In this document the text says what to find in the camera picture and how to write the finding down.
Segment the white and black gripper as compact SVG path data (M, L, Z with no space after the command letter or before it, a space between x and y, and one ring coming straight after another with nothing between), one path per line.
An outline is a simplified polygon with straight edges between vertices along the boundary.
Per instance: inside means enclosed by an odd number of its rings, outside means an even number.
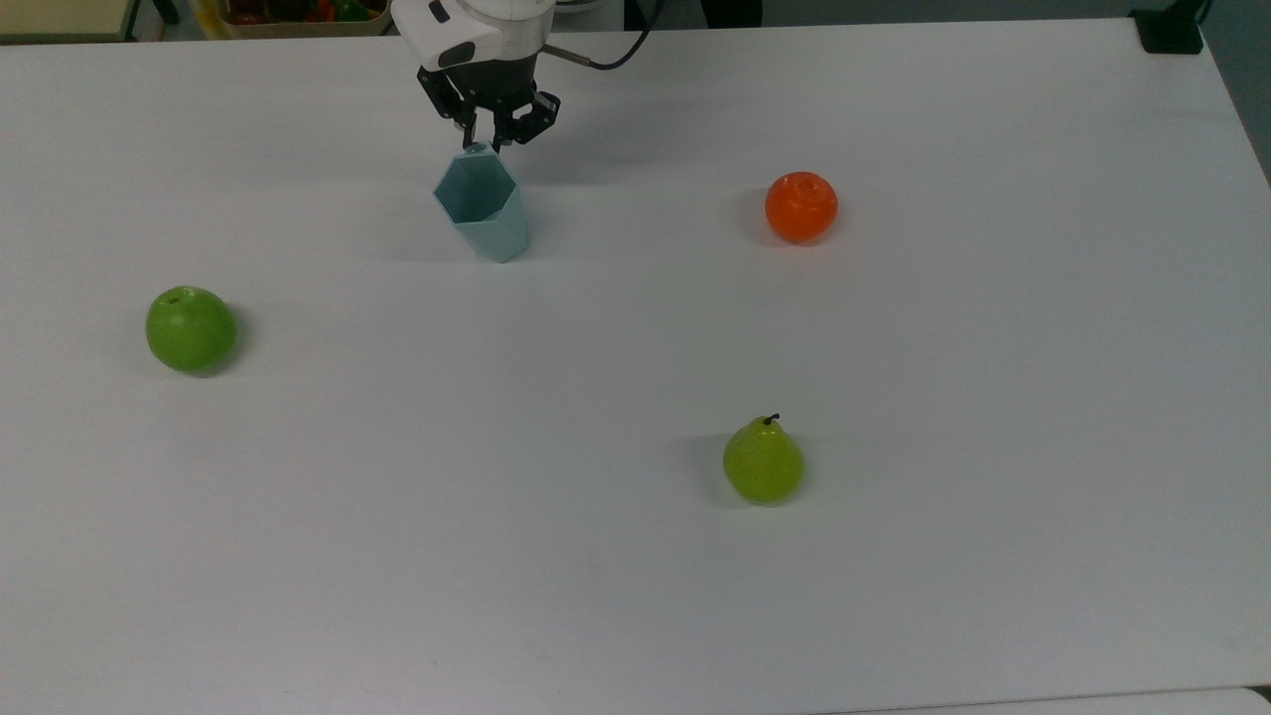
M492 149L525 145L552 128L561 99L535 90L545 44L544 1L393 1L393 22L416 56L435 110L477 145L477 107L492 110Z

